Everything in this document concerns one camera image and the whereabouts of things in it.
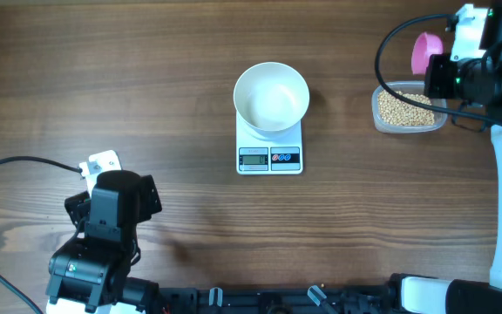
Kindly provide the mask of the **pink measuring scoop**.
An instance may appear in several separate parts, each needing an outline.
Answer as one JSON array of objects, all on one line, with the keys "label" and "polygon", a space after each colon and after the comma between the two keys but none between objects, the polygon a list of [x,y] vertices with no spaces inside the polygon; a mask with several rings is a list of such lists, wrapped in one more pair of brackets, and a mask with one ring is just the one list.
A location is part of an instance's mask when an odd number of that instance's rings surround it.
[{"label": "pink measuring scoop", "polygon": [[413,46],[410,68],[414,75],[425,75],[430,57],[443,53],[443,42],[437,35],[421,33]]}]

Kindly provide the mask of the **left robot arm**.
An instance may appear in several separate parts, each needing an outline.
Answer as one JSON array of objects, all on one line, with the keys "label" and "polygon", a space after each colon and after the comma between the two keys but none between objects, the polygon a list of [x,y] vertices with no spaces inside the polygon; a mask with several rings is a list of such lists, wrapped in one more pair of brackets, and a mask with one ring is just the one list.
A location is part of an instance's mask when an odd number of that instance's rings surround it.
[{"label": "left robot arm", "polygon": [[158,313],[158,284],[129,275],[141,258],[137,227],[162,209],[152,176],[103,172],[64,207],[76,231],[49,261],[47,311]]}]

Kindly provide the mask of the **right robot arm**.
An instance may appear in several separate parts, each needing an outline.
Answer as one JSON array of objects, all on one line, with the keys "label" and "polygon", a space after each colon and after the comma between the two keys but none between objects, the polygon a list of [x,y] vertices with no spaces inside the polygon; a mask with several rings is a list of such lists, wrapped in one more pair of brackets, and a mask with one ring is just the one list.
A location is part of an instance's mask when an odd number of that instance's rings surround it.
[{"label": "right robot arm", "polygon": [[488,8],[464,5],[445,14],[455,34],[450,53],[427,52],[419,73],[424,95],[458,99],[461,107],[434,110],[479,120],[491,131],[498,170],[498,233],[490,279],[486,283],[460,279],[394,274],[379,297],[380,310],[394,313],[502,313],[502,1]]}]

